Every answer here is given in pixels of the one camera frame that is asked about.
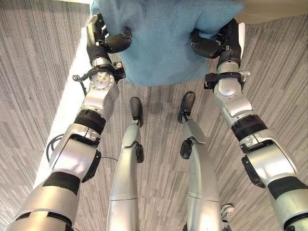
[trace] silver robot arm segment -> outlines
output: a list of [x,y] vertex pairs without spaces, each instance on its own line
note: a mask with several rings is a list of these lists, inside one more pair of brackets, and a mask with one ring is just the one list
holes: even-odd
[[[91,83],[84,103],[51,155],[51,174],[26,198],[7,231],[73,230],[80,185],[95,175],[101,159],[97,146],[119,96],[116,83],[125,77],[121,63],[110,62],[102,26],[101,15],[94,15],[87,26],[87,51],[93,68],[87,73]],[[116,51],[127,48],[130,40],[127,33],[116,41],[109,39]]]
[[[267,128],[242,94],[247,71],[240,72],[239,27],[231,20],[218,34],[215,49],[198,43],[198,54],[218,57],[217,74],[205,76],[205,89],[212,89],[214,102],[239,141],[245,157],[242,163],[250,180],[266,188],[281,228],[285,231],[308,230],[308,187],[298,178],[291,155],[276,135]],[[192,47],[198,40],[192,39]]]

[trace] black joint band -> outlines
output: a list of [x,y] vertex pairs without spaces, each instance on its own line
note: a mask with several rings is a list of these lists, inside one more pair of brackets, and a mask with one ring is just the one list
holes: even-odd
[[77,195],[79,190],[80,179],[74,175],[65,172],[53,172],[44,182],[43,187],[56,186],[72,191]]
[[74,124],[87,126],[101,135],[105,127],[106,120],[95,111],[82,110],[77,115]]
[[236,121],[231,127],[234,135],[241,141],[255,132],[267,129],[267,126],[257,115],[248,115]]
[[301,182],[297,177],[283,177],[277,180],[273,180],[268,185],[269,191],[272,196],[277,200],[282,194],[296,190],[296,189],[308,189],[307,185]]
[[69,227],[72,227],[72,222],[69,218],[67,218],[66,216],[63,216],[59,213],[53,213],[53,212],[49,212],[47,217],[50,217],[50,218],[56,218],[56,219],[59,219],[59,220],[62,220],[66,223],[66,226],[69,226]]
[[304,219],[304,218],[308,218],[308,213],[302,213],[302,214],[299,214],[299,215],[297,215],[297,216],[295,216],[295,217],[292,217],[292,218],[288,219],[288,220],[284,223],[283,229],[284,229],[285,231],[289,231],[289,230],[293,231],[293,230],[295,230],[295,229],[292,229],[292,227],[294,227],[294,226],[290,226],[290,225],[292,225],[292,223],[294,223],[294,222],[296,222],[296,221],[298,221],[298,220]]

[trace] blue cloth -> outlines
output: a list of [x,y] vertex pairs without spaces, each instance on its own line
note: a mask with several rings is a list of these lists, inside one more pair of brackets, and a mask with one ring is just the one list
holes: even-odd
[[131,46],[120,54],[127,80],[137,85],[169,85],[203,78],[205,58],[190,45],[194,28],[211,38],[243,5],[230,0],[94,0],[110,35],[132,31]]

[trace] blue fabric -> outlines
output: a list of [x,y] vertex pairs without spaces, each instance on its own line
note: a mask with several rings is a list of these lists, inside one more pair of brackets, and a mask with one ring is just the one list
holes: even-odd
[[230,0],[94,0],[110,35],[132,31],[131,46],[120,54],[127,80],[144,86],[169,85],[203,78],[205,58],[190,45],[194,28],[213,37],[243,5]]

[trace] robotic arm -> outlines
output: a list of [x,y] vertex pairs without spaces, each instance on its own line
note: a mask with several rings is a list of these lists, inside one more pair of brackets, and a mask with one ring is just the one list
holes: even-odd
[[214,102],[245,154],[244,168],[253,184],[267,190],[281,228],[308,230],[308,187],[297,178],[298,171],[281,141],[242,93],[250,73],[239,71],[244,48],[239,28],[243,25],[232,19],[220,30],[217,41],[199,37],[197,29],[191,33],[195,53],[207,58],[220,56],[217,74],[205,76],[204,88],[213,90]]
[[73,124],[54,149],[51,174],[27,197],[7,231],[72,231],[75,222],[79,188],[94,177],[101,159],[97,150],[101,133],[113,113],[119,96],[117,82],[125,77],[121,63],[111,64],[108,53],[130,46],[131,33],[105,39],[103,19],[94,15],[87,26],[87,51],[92,69],[90,90]]

